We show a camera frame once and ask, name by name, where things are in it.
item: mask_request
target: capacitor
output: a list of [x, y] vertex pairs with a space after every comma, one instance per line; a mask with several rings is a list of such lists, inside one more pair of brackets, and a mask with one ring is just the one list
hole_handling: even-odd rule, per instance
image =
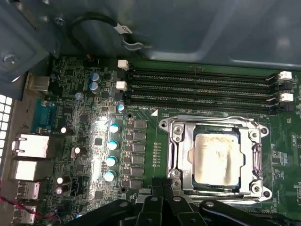
[[118, 111], [119, 113], [122, 113], [122, 112], [124, 111], [124, 109], [125, 109], [125, 106], [124, 106], [123, 104], [117, 105], [117, 111]]
[[85, 154], [87, 153], [87, 148], [83, 146], [76, 147], [74, 149], [75, 154]]
[[117, 125], [117, 124], [115, 124], [115, 123], [112, 124], [112, 125], [110, 125], [109, 131], [110, 131], [111, 133], [117, 133], [119, 130], [120, 130], [119, 125]]
[[62, 177], [59, 177], [56, 179], [56, 182], [61, 185], [61, 184], [66, 184], [66, 183], [69, 183], [71, 180], [70, 176], [62, 176]]
[[96, 82], [90, 83], [89, 88], [94, 94], [97, 94], [100, 91], [100, 88], [98, 87], [98, 84]]
[[118, 145], [117, 141], [115, 141], [115, 140], [109, 141], [108, 145], [107, 145], [108, 149], [111, 151], [116, 150], [118, 148], [118, 146], [119, 145]]
[[100, 83], [100, 76], [95, 72], [90, 75], [90, 79], [96, 83]]
[[76, 100], [80, 101], [80, 100], [82, 100], [83, 98], [84, 98], [84, 95], [83, 95], [82, 93], [76, 93], [76, 94], [75, 94], [75, 99], [76, 99]]
[[56, 193], [57, 195], [61, 195], [61, 194], [65, 193], [65, 192], [69, 191], [69, 189], [70, 189], [70, 188], [69, 188], [69, 185], [63, 184], [63, 185], [58, 186], [58, 187], [55, 189], [55, 193]]
[[110, 156], [107, 158], [107, 160], [105, 162], [106, 162], [107, 166], [111, 167], [111, 166], [114, 166], [118, 162], [118, 160], [115, 156]]
[[73, 135], [74, 134], [74, 130], [69, 128], [69, 127], [62, 127], [61, 128], [61, 133], [64, 135]]
[[114, 180], [114, 178], [116, 177], [116, 172], [115, 171], [108, 171], [104, 174], [103, 178], [105, 179], [105, 181], [111, 182]]

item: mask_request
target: green circuit board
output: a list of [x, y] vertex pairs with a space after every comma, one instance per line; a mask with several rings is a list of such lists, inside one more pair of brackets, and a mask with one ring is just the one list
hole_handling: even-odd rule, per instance
[[[131, 61], [135, 66], [157, 69], [190, 70], [201, 68], [205, 72], [270, 75], [277, 70], [237, 68], [212, 65], [192, 65], [153, 61]], [[236, 112], [211, 112], [196, 110], [181, 110], [158, 107], [126, 106], [123, 112], [117, 110], [120, 103], [111, 97], [114, 89], [113, 76], [117, 73], [117, 60], [99, 59], [94, 64], [87, 64], [83, 58], [62, 57], [54, 61], [54, 71], [59, 72], [59, 86], [62, 98], [55, 102], [55, 118], [51, 125], [53, 135], [60, 134], [62, 126], [74, 129], [74, 135], [65, 137], [64, 149], [55, 159], [54, 175], [49, 181], [46, 212], [59, 205], [66, 206], [69, 214], [64, 221], [74, 218], [72, 214], [88, 212], [115, 199], [128, 199], [135, 202], [139, 194], [150, 194], [151, 179], [166, 176], [167, 133], [158, 127], [158, 122], [164, 118], [179, 114], [225, 117], [228, 115], [247, 116], [256, 119], [270, 129], [270, 135], [263, 142], [263, 178], [264, 185], [273, 192], [273, 198], [267, 202], [253, 206], [240, 205], [246, 211], [264, 211], [266, 213], [282, 213], [292, 219], [301, 219], [301, 117], [299, 108], [300, 86], [298, 78], [301, 72], [293, 72], [293, 92], [295, 110], [279, 115], [246, 114]], [[100, 92], [93, 94], [89, 89], [91, 73], [101, 76]], [[78, 101], [75, 94], [81, 92], [83, 99]], [[136, 129], [134, 124], [143, 121], [143, 126]], [[108, 127], [116, 123], [120, 127], [118, 133], [112, 134]], [[37, 128], [34, 122], [33, 131]], [[130, 175], [130, 159], [128, 151], [131, 136], [140, 133], [145, 139], [134, 140], [134, 143], [145, 146], [144, 161], [137, 164], [143, 168], [143, 175]], [[108, 150], [107, 143], [117, 141], [118, 149]], [[87, 147], [87, 154], [72, 158], [72, 148]], [[108, 167], [105, 160], [115, 156], [118, 164]], [[105, 172], [113, 170], [116, 177], [113, 182], [106, 182]], [[71, 195], [65, 193], [54, 195], [56, 178], [69, 175], [80, 177], [82, 193]], [[131, 188], [131, 179], [136, 183]]]

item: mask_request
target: wire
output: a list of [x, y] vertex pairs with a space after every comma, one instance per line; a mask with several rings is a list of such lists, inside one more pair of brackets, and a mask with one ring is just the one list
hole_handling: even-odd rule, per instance
[[33, 210], [30, 210], [28, 208], [26, 208], [24, 205], [22, 205], [21, 203], [17, 202], [17, 201], [12, 201], [12, 200], [8, 200], [7, 198], [3, 197], [0, 195], [0, 201], [2, 202], [7, 202], [10, 205], [15, 206], [17, 209], [19, 210], [25, 210], [26, 212], [35, 215], [36, 218], [49, 218], [49, 219], [56, 219], [57, 215], [53, 214], [46, 214], [46, 215], [41, 215]]
[[[67, 25], [66, 33], [67, 33], [68, 38], [71, 40], [72, 45], [74, 45], [80, 52], [84, 53], [88, 59], [92, 60], [93, 56], [86, 51], [85, 47], [73, 35], [73, 28], [76, 25], [78, 25], [84, 21], [89, 21], [89, 20], [105, 22], [105, 23], [111, 25], [112, 27], [116, 27], [118, 25], [118, 22], [108, 16], [103, 15], [103, 14], [88, 12], [88, 13], [85, 13], [83, 15], [76, 17]], [[121, 34], [121, 36], [124, 38], [124, 40], [127, 40], [127, 42], [131, 43], [131, 41], [129, 40], [130, 37], [128, 34], [126, 34], [126, 33]]]

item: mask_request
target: red cable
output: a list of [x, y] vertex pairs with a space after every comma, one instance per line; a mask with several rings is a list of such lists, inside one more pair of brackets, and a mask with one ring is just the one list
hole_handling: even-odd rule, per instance
[[32, 211], [28, 208], [26, 208], [24, 205], [22, 205], [19, 202], [16, 201], [12, 201], [12, 200], [8, 200], [7, 198], [0, 196], [0, 201], [2, 202], [7, 202], [10, 205], [14, 205], [17, 207], [17, 209], [19, 210], [25, 210], [26, 212], [30, 213], [30, 214], [34, 214], [36, 218], [50, 218], [50, 219], [55, 219], [56, 215], [50, 215], [50, 214], [46, 214], [46, 215], [41, 215], [35, 211]]

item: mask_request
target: motherboard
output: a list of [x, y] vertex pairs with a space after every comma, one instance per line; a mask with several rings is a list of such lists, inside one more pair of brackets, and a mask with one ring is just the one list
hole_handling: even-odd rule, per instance
[[[244, 211], [300, 220], [301, 72], [290, 74], [155, 61], [54, 60], [49, 91], [60, 90], [59, 97], [37, 101], [31, 132], [62, 145], [44, 156], [53, 164], [47, 179], [16, 177], [17, 198], [30, 199], [20, 194], [34, 184], [40, 188], [37, 199], [44, 200], [38, 211], [57, 212], [68, 222], [115, 199], [135, 202], [151, 194], [152, 178], [170, 177], [174, 189], [186, 189], [196, 204], [210, 189], [227, 191], [231, 200], [226, 201]], [[187, 150], [191, 169], [176, 168], [174, 149], [185, 153], [181, 142], [190, 144], [189, 128], [189, 142], [200, 148]], [[250, 146], [254, 154], [246, 157], [238, 146]], [[221, 157], [220, 149], [230, 154]], [[230, 159], [231, 166], [217, 167], [221, 158]], [[251, 174], [241, 177], [246, 162]], [[193, 175], [191, 183], [191, 178], [184, 180], [187, 172]], [[248, 190], [246, 178], [255, 177], [253, 196], [236, 189], [237, 178], [246, 181]]]

